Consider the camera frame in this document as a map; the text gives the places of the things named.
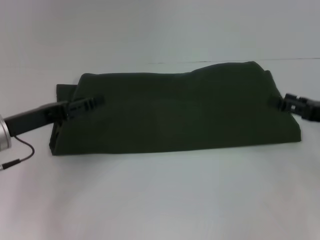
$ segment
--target metal cylinder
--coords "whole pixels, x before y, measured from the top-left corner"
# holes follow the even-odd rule
[[[0,151],[11,148],[11,137],[5,120],[0,115]]]

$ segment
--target olive green pouch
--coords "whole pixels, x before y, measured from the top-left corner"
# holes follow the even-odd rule
[[[255,62],[222,63],[186,73],[108,73],[59,84],[58,101],[103,95],[105,106],[54,124],[53,155],[157,153],[301,141],[289,113],[268,106],[280,96]]]

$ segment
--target black clamp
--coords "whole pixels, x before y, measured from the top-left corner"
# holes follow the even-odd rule
[[[72,120],[104,104],[103,96],[55,102],[7,117],[4,121],[10,136],[14,137],[48,124]]]
[[[296,114],[308,121],[320,122],[320,101],[287,93],[284,98],[272,98],[271,105],[281,112]]]

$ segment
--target wire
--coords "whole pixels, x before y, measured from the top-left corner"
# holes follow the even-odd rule
[[[19,142],[21,142],[21,143],[29,146],[29,147],[31,148],[31,150],[32,150],[32,153],[31,153],[29,156],[20,159],[21,162],[23,162],[23,161],[25,161],[25,160],[28,160],[29,158],[31,158],[31,157],[35,154],[35,148],[34,148],[30,143],[27,143],[26,141],[21,140],[21,139],[18,138],[17,136],[14,136],[14,138],[17,139]]]

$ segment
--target white backdrop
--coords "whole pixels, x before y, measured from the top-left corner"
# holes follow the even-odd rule
[[[55,101],[81,74],[181,73],[256,60],[284,93],[320,99],[320,4],[297,1],[0,0],[0,112]],[[320,124],[302,142],[188,152],[35,156],[0,172],[1,239],[320,238]],[[1,162],[29,149],[13,140]]]

